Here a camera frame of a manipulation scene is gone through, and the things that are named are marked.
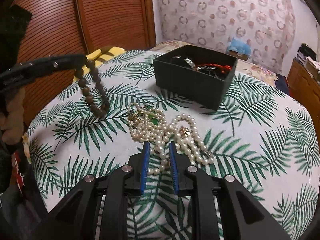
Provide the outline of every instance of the yellow cloth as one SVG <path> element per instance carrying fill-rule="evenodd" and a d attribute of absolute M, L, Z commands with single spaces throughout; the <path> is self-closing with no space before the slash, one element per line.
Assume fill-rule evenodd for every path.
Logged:
<path fill-rule="evenodd" d="M 87 59 L 88 60 L 94 60 L 96 63 L 96 68 L 99 68 L 102 64 L 103 61 L 108 61 L 112 58 L 114 58 L 115 56 L 118 56 L 120 54 L 123 54 L 126 52 L 126 50 L 124 50 L 123 48 L 119 48 L 119 47 L 112 47 L 109 50 L 110 53 L 112 53 L 114 56 L 110 56 L 110 55 L 106 55 L 106 54 L 101 54 L 101 49 L 97 49 L 96 51 L 92 52 L 91 54 L 87 55 Z M 84 65 L 82 67 L 83 71 L 84 71 L 84 75 L 89 73 L 89 69 Z M 73 78 L 73 83 L 76 82 L 78 80 L 78 78 L 74 77 Z"/>

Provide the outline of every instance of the bed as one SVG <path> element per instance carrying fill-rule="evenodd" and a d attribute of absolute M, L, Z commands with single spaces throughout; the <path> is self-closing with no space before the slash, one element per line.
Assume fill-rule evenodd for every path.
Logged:
<path fill-rule="evenodd" d="M 47 210 L 84 175 L 107 175 L 140 151 L 142 143 L 132 140 L 127 125 L 126 109 L 135 102 L 161 109 L 168 120 L 180 113 L 194 117 L 214 154 L 213 164 L 199 167 L 218 177 L 234 174 L 298 239 L 313 218 L 319 193 L 319 147 L 307 110 L 274 82 L 261 81 L 273 74 L 247 66 L 237 67 L 219 109 L 206 109 L 156 87 L 152 61 L 160 50 L 128 51 L 99 66 L 111 102 L 105 118 L 92 117 L 74 82 L 33 119 L 30 154 Z M 257 75 L 254 71 L 260 80 L 246 73 Z M 159 163 L 157 155 L 150 156 L 150 168 Z M 145 194 L 129 199 L 128 238 L 190 239 L 189 208 L 189 198 L 173 194 L 169 171 L 149 175 Z"/>

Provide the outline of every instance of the brown louvered door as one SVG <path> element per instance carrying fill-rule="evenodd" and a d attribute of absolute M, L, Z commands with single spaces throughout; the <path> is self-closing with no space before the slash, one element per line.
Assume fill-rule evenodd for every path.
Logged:
<path fill-rule="evenodd" d="M 77 0 L 88 49 L 111 44 L 126 50 L 155 46 L 151 1 Z"/>
<path fill-rule="evenodd" d="M 26 36 L 23 39 L 18 62 L 48 55 L 87 53 L 78 28 L 73 0 L 15 0 L 15 3 L 32 13 Z M 73 79 L 73 71 L 54 73 L 27 85 L 24 103 L 24 121 L 29 125 L 58 93 Z"/>

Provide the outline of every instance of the wooden nightstand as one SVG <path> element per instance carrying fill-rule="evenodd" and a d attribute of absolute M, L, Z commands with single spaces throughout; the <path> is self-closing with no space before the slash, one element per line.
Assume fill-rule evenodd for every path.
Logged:
<path fill-rule="evenodd" d="M 288 85 L 295 100 L 309 112 L 320 142 L 320 86 L 309 72 L 296 60 L 288 75 Z"/>

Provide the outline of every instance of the metal screw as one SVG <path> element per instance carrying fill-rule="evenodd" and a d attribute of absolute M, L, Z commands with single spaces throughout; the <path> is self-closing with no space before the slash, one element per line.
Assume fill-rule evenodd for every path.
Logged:
<path fill-rule="evenodd" d="M 94 180 L 94 176 L 91 174 L 84 177 L 85 182 L 91 182 L 93 180 Z"/>
<path fill-rule="evenodd" d="M 226 175 L 224 178 L 227 182 L 234 182 L 235 181 L 235 177 L 232 175 Z"/>
<path fill-rule="evenodd" d="M 125 165 L 125 166 L 122 167 L 122 170 L 123 170 L 124 172 L 129 172 L 129 171 L 132 170 L 132 167 L 131 167 L 130 165 Z"/>
<path fill-rule="evenodd" d="M 198 170 L 198 168 L 196 166 L 189 166 L 188 167 L 188 171 L 190 171 L 192 173 L 196 172 L 197 170 Z"/>

